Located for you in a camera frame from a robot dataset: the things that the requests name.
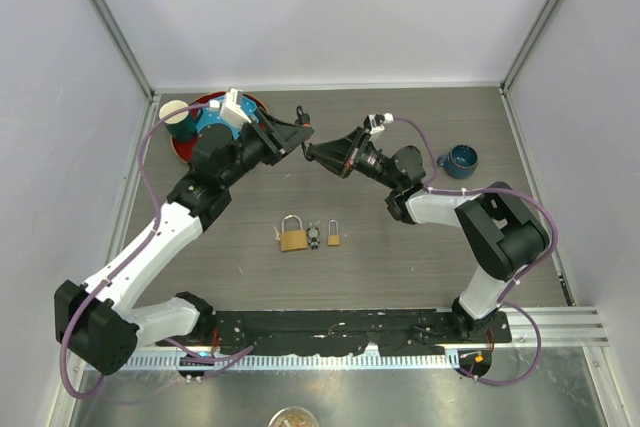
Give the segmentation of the orange black padlock with keys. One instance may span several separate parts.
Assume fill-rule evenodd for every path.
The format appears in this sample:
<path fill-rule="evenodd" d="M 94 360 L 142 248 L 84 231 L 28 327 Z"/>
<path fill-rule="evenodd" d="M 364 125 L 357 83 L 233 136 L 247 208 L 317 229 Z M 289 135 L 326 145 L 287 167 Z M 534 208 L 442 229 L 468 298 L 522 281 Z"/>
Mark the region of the orange black padlock with keys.
<path fill-rule="evenodd" d="M 314 160 L 313 156 L 308 151 L 308 141 L 310 136 L 313 134 L 313 129 L 311 127 L 311 118 L 310 115 L 303 109 L 301 105 L 296 107 L 296 121 L 295 124 L 305 129 L 309 130 L 310 133 L 307 135 L 305 140 L 301 143 L 301 149 L 304 158 L 308 162 L 312 162 Z"/>

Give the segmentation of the small brass long-shackle padlock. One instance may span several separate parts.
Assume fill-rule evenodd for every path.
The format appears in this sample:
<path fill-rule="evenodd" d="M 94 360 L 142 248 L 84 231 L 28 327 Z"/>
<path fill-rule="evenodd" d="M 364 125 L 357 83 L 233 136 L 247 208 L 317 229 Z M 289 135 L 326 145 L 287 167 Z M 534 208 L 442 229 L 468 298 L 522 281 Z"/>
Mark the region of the small brass long-shackle padlock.
<path fill-rule="evenodd" d="M 327 245 L 329 247 L 339 247 L 341 245 L 339 222 L 335 219 L 328 221 Z"/>

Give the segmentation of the keys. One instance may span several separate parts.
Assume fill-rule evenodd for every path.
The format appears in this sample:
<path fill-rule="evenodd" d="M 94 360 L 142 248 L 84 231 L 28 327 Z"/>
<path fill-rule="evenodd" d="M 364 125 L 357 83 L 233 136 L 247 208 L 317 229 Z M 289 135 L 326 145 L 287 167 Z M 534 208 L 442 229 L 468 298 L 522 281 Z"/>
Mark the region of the keys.
<path fill-rule="evenodd" d="M 312 250 L 317 250 L 320 246 L 320 228 L 319 221 L 310 222 L 306 229 L 308 245 Z"/>

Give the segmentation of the large brass padlock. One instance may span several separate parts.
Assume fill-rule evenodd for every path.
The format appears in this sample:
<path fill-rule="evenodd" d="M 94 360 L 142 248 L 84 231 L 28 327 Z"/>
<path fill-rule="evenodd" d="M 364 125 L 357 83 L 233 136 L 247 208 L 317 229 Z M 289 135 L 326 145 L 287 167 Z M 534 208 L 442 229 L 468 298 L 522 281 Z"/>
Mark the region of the large brass padlock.
<path fill-rule="evenodd" d="M 286 215 L 274 230 L 282 253 L 306 250 L 309 246 L 303 221 L 298 215 Z"/>

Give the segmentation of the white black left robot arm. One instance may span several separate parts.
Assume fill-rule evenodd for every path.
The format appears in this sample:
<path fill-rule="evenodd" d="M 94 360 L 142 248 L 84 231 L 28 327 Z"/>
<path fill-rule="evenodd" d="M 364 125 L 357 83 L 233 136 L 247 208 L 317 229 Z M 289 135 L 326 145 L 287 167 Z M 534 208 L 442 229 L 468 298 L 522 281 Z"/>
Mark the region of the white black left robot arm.
<path fill-rule="evenodd" d="M 65 281 L 54 294 L 56 338 L 103 375 L 117 372 L 139 347 L 168 338 L 205 344 L 214 310 L 182 292 L 139 308 L 150 282 L 201 236 L 231 202 L 230 188 L 258 164 L 274 165 L 307 141 L 313 129 L 280 121 L 263 110 L 238 135 L 221 123 L 205 128 L 191 166 L 160 205 L 151 223 L 99 272 L 77 285 Z"/>

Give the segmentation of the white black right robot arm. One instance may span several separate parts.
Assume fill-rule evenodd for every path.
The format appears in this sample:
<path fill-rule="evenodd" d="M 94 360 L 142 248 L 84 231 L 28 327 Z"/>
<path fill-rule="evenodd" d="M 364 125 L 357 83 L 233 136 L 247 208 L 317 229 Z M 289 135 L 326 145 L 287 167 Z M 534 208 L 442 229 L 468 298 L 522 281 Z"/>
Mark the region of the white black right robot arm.
<path fill-rule="evenodd" d="M 527 198 L 504 183 L 476 193 L 428 187 L 422 155 L 413 145 L 387 156 L 375 147 L 370 131 L 358 127 L 337 140 L 310 144 L 303 152 L 307 160 L 340 178 L 358 172 L 389 188 L 385 204 L 396 221 L 461 229 L 477 267 L 453 301 L 446 336 L 472 342 L 483 335 L 505 292 L 551 245 L 549 234 L 525 205 Z"/>

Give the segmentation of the blue dotted plate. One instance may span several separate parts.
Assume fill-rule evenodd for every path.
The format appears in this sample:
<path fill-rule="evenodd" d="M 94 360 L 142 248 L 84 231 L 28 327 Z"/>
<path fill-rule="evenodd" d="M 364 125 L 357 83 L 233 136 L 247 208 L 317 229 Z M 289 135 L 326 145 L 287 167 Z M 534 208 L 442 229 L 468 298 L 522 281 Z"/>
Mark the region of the blue dotted plate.
<path fill-rule="evenodd" d="M 238 138 L 240 133 L 238 128 L 222 119 L 218 110 L 211 110 L 209 107 L 204 107 L 205 104 L 209 104 L 212 100 L 222 102 L 225 96 L 225 92 L 214 92 L 202 96 L 192 102 L 192 105 L 201 105 L 200 110 L 195 114 L 198 132 L 201 132 L 205 127 L 210 125 L 222 124 L 230 128 L 234 139 Z M 245 114 L 252 118 L 256 118 L 255 112 L 257 109 L 267 111 L 266 107 L 259 99 L 249 94 L 244 94 L 242 96 L 240 107 Z"/>

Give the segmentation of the red round tray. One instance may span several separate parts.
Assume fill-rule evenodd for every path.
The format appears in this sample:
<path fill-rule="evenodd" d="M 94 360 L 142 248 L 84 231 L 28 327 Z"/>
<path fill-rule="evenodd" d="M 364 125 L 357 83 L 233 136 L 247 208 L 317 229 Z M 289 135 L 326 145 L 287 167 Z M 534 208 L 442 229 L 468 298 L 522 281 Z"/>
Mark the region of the red round tray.
<path fill-rule="evenodd" d="M 264 113 L 268 113 L 269 110 L 267 107 L 266 109 L 267 111 L 264 111 L 263 109 L 257 109 L 257 110 L 262 110 Z M 191 141 L 186 143 L 178 142 L 174 140 L 170 135 L 170 145 L 172 146 L 173 151 L 186 164 L 189 164 L 191 161 L 192 150 L 193 150 L 193 147 L 195 146 L 196 141 L 197 141 L 197 138 L 195 137 Z"/>

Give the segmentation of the dark green mug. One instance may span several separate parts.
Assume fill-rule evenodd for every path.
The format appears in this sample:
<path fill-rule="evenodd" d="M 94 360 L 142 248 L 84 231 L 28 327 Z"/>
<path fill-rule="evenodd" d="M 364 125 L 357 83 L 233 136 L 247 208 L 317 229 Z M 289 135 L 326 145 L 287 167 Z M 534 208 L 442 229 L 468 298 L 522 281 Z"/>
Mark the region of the dark green mug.
<path fill-rule="evenodd" d="M 189 142 L 197 135 L 197 121 L 200 109 L 186 110 L 189 104 L 182 100 L 164 103 L 158 112 L 160 119 L 171 137 L 178 142 Z"/>

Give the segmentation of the dark blue cup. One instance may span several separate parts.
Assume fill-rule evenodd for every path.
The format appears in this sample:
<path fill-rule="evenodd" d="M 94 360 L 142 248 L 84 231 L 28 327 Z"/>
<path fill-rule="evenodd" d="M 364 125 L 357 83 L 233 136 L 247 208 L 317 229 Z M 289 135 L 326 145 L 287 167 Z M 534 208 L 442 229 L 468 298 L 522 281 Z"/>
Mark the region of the dark blue cup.
<path fill-rule="evenodd" d="M 469 178 L 478 165 L 478 154 L 469 145 L 459 144 L 437 158 L 437 165 L 451 178 Z"/>

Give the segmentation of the round metal object bottom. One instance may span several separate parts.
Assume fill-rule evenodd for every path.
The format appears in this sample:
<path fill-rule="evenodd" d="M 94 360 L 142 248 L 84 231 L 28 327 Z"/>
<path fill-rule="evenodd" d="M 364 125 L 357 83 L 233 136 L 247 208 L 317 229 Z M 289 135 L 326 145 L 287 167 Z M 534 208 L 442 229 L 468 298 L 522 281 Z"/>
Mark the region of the round metal object bottom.
<path fill-rule="evenodd" d="M 269 427 L 318 427 L 316 417 L 307 409 L 297 406 L 286 407 L 274 414 Z"/>

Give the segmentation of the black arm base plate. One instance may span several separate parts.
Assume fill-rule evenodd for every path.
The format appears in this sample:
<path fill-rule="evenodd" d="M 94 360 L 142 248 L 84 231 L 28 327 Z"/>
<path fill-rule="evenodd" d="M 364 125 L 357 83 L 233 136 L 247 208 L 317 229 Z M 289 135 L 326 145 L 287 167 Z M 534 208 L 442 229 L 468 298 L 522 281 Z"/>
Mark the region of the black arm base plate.
<path fill-rule="evenodd" d="M 512 335 L 502 311 L 467 322 L 436 309 L 290 310 L 219 311 L 194 334 L 175 339 L 226 355 L 251 346 L 261 356 L 345 357 L 374 345 L 388 357 L 442 353 L 457 344 L 508 344 Z"/>

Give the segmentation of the aluminium frame rail front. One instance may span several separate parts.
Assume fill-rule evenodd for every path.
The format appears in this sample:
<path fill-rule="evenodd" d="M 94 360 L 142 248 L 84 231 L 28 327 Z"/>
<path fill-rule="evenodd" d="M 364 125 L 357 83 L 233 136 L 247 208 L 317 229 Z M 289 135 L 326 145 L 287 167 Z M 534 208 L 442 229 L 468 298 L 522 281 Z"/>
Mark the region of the aluminium frame rail front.
<path fill-rule="evenodd" d="M 512 341 L 508 344 L 532 346 L 579 346 L 608 344 L 608 336 L 597 312 L 592 308 L 533 308 L 520 312 L 514 307 L 500 309 L 506 314 Z M 116 314 L 110 307 L 91 308 L 81 317 L 72 334 L 91 354 L 113 359 L 137 348 L 164 343 L 177 336 L 194 334 L 219 311 L 196 309 L 177 300 L 174 306 L 140 308 L 130 314 Z M 472 345 L 448 345 L 465 347 Z"/>

